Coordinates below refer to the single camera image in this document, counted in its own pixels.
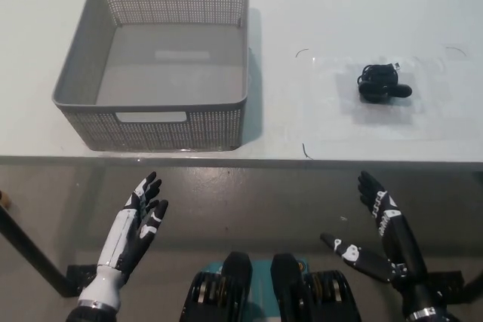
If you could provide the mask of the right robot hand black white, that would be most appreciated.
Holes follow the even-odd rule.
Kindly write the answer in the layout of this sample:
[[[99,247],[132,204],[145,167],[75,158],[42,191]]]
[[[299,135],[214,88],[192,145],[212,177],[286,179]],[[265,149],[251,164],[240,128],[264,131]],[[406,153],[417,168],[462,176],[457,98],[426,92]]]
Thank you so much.
[[[374,218],[385,256],[328,233],[320,239],[348,266],[388,284],[419,284],[428,277],[426,263],[408,221],[388,190],[369,172],[358,176],[360,200]]]

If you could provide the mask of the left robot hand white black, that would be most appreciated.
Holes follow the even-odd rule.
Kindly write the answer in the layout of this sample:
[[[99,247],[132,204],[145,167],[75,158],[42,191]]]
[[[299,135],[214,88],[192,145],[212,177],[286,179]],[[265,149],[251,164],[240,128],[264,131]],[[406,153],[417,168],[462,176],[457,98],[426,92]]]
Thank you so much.
[[[162,181],[151,172],[117,213],[97,262],[96,278],[120,278],[125,284],[153,242],[168,209],[158,200]]]

